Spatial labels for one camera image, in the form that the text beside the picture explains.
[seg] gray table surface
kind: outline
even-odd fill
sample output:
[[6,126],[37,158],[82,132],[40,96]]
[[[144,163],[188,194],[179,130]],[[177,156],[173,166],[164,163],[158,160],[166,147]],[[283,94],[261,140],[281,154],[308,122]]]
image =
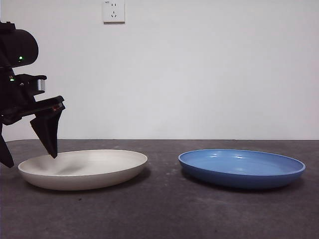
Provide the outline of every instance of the gray table surface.
[[[124,149],[149,158],[128,182],[77,192],[37,188],[21,178],[20,162],[47,154],[38,140],[8,146],[15,167],[1,167],[1,239],[319,238],[319,141],[60,140],[60,152]],[[277,153],[307,168],[284,188],[229,189],[181,170],[180,153],[205,148]]]

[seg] electrical outlet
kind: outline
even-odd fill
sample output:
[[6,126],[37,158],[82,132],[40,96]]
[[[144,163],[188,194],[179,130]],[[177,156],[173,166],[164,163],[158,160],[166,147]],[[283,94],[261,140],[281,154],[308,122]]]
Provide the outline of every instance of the electrical outlet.
[[105,0],[102,9],[103,22],[125,22],[125,0]]

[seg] plate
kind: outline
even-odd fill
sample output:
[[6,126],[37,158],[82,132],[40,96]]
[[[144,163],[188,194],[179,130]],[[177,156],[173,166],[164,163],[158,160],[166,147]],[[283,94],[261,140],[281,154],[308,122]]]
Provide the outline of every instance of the plate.
[[123,183],[137,176],[148,158],[125,150],[84,150],[28,159],[18,169],[24,180],[46,189],[88,190]]
[[222,186],[268,189],[290,184],[306,166],[286,156],[236,149],[204,149],[179,157],[183,169],[193,177]]

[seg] blue plate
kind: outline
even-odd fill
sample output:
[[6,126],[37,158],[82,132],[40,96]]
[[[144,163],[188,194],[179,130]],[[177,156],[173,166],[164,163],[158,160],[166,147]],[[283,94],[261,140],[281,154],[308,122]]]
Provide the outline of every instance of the blue plate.
[[186,173],[200,180],[227,187],[267,189],[285,186],[306,166],[286,156],[236,149],[204,149],[181,154]]

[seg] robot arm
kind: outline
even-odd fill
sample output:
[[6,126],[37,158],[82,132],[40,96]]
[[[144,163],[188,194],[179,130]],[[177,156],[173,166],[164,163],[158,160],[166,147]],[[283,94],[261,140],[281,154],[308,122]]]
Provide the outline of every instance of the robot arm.
[[[13,124],[23,116],[35,115],[30,123],[52,157],[57,156],[57,129],[64,99],[61,96],[38,101],[35,95],[45,92],[46,76],[15,75],[14,67],[32,64],[38,57],[33,36],[16,30],[13,23],[0,22],[0,133],[2,124]],[[0,136],[0,162],[13,167],[12,156]]]

